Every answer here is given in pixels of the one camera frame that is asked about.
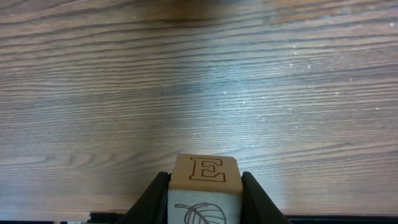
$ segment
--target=wooden surface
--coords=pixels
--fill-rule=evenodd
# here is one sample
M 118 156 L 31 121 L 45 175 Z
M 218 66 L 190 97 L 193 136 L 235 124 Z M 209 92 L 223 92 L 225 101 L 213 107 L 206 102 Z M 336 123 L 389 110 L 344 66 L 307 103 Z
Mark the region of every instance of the wooden surface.
M 178 153 L 288 215 L 398 215 L 398 8 L 2 0 L 0 220 L 124 212 Z

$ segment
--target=tabletop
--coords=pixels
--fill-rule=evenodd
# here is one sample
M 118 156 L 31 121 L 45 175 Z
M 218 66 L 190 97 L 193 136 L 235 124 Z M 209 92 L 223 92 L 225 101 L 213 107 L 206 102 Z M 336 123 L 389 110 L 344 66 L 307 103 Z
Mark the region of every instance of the tabletop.
M 286 215 L 398 215 L 398 4 L 3 0 L 0 220 L 125 212 L 177 154 Z

